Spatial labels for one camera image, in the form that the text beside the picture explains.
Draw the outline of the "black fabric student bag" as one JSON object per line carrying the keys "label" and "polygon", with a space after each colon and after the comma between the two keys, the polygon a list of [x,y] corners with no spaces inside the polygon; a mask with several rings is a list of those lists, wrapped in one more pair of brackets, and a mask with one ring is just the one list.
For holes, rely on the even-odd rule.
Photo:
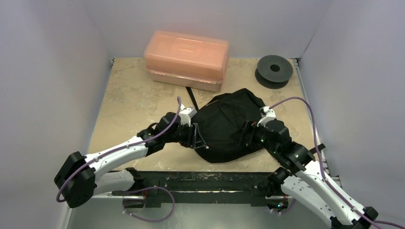
{"label": "black fabric student bag", "polygon": [[[264,106],[264,101],[246,88],[213,97],[192,118],[207,143],[207,147],[196,149],[197,154],[210,163],[225,163],[261,150],[239,147],[231,140],[231,134],[246,121],[259,121],[260,108]],[[277,118],[259,127],[259,130],[262,149],[286,168],[304,165],[315,158],[317,150],[325,148],[324,144],[316,144],[308,150],[293,141],[289,129]]]}

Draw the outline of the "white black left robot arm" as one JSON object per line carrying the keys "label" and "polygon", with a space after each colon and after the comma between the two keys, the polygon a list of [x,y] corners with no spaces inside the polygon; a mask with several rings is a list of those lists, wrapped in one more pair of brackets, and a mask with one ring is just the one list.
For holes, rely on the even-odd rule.
{"label": "white black left robot arm", "polygon": [[92,196],[106,192],[127,191],[137,195],[142,190],[142,182],[135,178],[135,170],[112,172],[112,169],[161,151],[168,143],[192,149],[206,147],[198,124],[192,122],[196,114],[194,108],[169,112],[155,125],[117,146],[87,155],[71,153],[54,178],[58,187],[56,201],[76,208]]}

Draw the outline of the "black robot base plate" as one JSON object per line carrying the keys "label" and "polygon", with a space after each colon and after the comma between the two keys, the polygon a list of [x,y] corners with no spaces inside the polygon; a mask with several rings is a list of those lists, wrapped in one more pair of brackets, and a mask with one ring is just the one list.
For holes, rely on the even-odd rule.
{"label": "black robot base plate", "polygon": [[248,204],[281,212],[293,199],[281,191],[281,177],[270,172],[176,172],[136,171],[128,191],[113,191],[124,197],[127,208],[162,203]]}

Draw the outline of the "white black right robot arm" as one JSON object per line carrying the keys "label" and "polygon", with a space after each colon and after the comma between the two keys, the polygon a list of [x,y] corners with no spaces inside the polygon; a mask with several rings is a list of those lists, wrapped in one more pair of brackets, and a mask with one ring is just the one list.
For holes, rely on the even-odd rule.
{"label": "white black right robot arm", "polygon": [[291,196],[331,229],[368,229],[378,217],[373,207],[365,207],[345,193],[314,154],[292,140],[282,121],[246,122],[231,138],[241,146],[264,148],[280,163],[268,178],[270,195],[283,192]]}

